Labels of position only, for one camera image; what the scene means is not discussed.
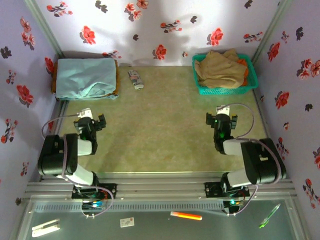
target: plastic basket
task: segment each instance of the plastic basket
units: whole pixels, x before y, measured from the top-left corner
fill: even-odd
[[[193,68],[193,75],[195,80],[195,85],[199,90],[199,94],[201,95],[230,95],[230,94],[245,94],[250,89],[256,89],[258,87],[258,78],[254,69],[254,66],[250,60],[250,58],[245,54],[238,54],[240,59],[245,59],[246,64],[248,66],[249,75],[247,77],[248,85],[247,86],[240,86],[238,88],[224,88],[224,87],[216,87],[216,88],[209,88],[206,86],[200,86],[198,83],[198,74],[195,70],[195,60],[201,62],[205,59],[206,54],[198,54],[192,57],[192,68]]]

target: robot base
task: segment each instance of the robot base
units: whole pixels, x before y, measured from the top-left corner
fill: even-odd
[[[116,198],[117,194],[117,184],[115,183],[99,183],[99,187],[110,190],[112,192],[113,198]],[[83,187],[73,187],[72,199],[88,199],[91,201],[98,201],[103,199],[111,199],[110,194],[107,194],[102,190],[97,190],[96,188],[83,188]]]
[[[232,192],[224,192],[221,188],[220,182],[205,182],[204,189],[206,198],[243,198],[244,196],[250,196],[249,189],[247,187],[235,189],[235,191]]]

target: green pen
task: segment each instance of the green pen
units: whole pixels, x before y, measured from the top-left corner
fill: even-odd
[[[273,214],[275,214],[275,212],[279,209],[281,203],[279,203],[277,206],[274,207],[274,209],[272,209],[272,211],[270,212],[270,214],[263,220],[263,222],[260,224],[259,228],[263,228],[265,225],[267,225],[267,223],[269,222],[269,219],[272,217]]]

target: orange marker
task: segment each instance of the orange marker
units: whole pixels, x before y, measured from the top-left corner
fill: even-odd
[[[170,215],[175,216],[175,217],[179,217],[179,218],[184,218],[184,219],[193,219],[193,220],[198,220],[198,221],[202,220],[202,216],[183,213],[183,212],[177,212],[177,211],[172,211],[170,213]]]

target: robotic arm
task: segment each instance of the robotic arm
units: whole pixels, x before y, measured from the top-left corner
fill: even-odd
[[[206,124],[214,129],[213,141],[215,149],[221,154],[242,156],[244,169],[226,172],[222,175],[220,186],[224,196],[240,191],[247,185],[269,184],[276,180],[278,167],[261,143],[265,144],[276,156],[280,164],[280,179],[286,177],[286,168],[278,151],[270,138],[252,142],[250,139],[236,139],[231,130],[236,128],[238,116],[229,116],[229,109],[217,111],[217,115],[206,114]]]
[[[75,183],[87,186],[107,188],[116,195],[116,184],[99,183],[94,172],[84,169],[78,164],[78,156],[94,155],[98,148],[97,131],[106,127],[106,119],[103,114],[94,120],[90,108],[83,109],[78,113],[79,119],[73,124],[77,133],[66,134],[66,167],[64,174]],[[41,175],[53,175],[62,177],[65,144],[59,135],[47,135],[38,159],[37,168]],[[96,199],[106,198],[104,191],[97,188],[74,186],[73,199]]]

